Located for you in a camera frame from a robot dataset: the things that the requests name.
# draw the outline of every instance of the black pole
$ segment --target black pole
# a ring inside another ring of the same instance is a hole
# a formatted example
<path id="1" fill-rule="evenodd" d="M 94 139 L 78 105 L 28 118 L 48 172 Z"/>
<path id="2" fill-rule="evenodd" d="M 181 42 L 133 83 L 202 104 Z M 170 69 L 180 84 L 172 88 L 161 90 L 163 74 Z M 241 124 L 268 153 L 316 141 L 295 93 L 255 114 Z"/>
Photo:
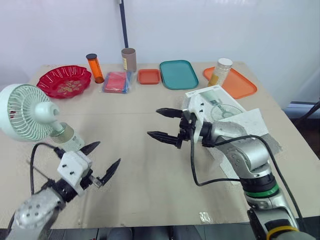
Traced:
<path id="1" fill-rule="evenodd" d="M 121 14 L 121 23 L 122 23 L 122 32 L 124 39 L 124 47 L 128 48 L 128 36 L 127 36 L 127 26 L 126 26 L 126 15 L 125 15 L 125 3 L 124 0 L 121 0 L 120 6 L 120 14 Z"/>

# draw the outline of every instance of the glass jar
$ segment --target glass jar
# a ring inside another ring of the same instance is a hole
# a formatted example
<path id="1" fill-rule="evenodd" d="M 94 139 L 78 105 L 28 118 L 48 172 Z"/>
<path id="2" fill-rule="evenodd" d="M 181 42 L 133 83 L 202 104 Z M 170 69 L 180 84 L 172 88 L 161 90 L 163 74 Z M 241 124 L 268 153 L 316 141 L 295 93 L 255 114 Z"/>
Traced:
<path id="1" fill-rule="evenodd" d="M 228 58 L 219 58 L 217 65 L 212 73 L 211 79 L 208 83 L 208 87 L 211 87 L 213 85 L 222 86 L 230 72 L 232 64 L 233 62 Z"/>

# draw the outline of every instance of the fan grille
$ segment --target fan grille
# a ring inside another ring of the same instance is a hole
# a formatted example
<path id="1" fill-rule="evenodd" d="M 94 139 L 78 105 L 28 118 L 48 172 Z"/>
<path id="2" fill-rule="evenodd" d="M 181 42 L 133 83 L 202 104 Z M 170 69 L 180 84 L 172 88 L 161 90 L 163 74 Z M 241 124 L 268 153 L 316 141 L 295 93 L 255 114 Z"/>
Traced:
<path id="1" fill-rule="evenodd" d="M 14 131 L 24 139 L 40 141 L 51 132 L 49 124 L 34 120 L 33 108 L 36 104 L 49 102 L 47 95 L 36 86 L 21 85 L 13 90 L 8 100 L 8 115 Z"/>
<path id="2" fill-rule="evenodd" d="M 212 108 L 211 118 L 213 121 L 219 121 L 221 119 L 226 119 L 240 113 L 242 113 L 242 111 L 235 106 L 228 104 L 219 104 Z"/>

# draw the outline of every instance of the white wall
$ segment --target white wall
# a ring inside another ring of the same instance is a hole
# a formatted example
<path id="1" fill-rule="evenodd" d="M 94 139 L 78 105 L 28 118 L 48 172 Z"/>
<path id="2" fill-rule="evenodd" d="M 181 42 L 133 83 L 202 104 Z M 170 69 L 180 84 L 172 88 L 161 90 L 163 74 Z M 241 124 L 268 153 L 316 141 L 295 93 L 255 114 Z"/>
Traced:
<path id="1" fill-rule="evenodd" d="M 124 1 L 129 46 L 140 63 L 244 61 L 282 107 L 320 65 L 319 0 Z M 31 76 L 42 64 L 85 63 L 90 52 L 102 63 L 121 62 L 116 0 L 1 5 L 0 84 L 10 66 Z"/>
<path id="2" fill-rule="evenodd" d="M 316 103 L 320 98 L 320 67 L 303 84 L 296 96 L 293 98 L 297 102 Z"/>

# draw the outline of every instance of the red cloth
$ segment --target red cloth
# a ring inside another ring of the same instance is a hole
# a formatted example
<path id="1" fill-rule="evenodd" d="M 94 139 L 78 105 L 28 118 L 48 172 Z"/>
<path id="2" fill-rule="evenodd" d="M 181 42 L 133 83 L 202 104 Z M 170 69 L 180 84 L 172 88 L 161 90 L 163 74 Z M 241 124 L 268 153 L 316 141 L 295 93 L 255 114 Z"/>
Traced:
<path id="1" fill-rule="evenodd" d="M 108 75 L 108 82 L 104 87 L 105 93 L 123 93 L 126 86 L 127 74 L 122 71 L 113 71 Z"/>

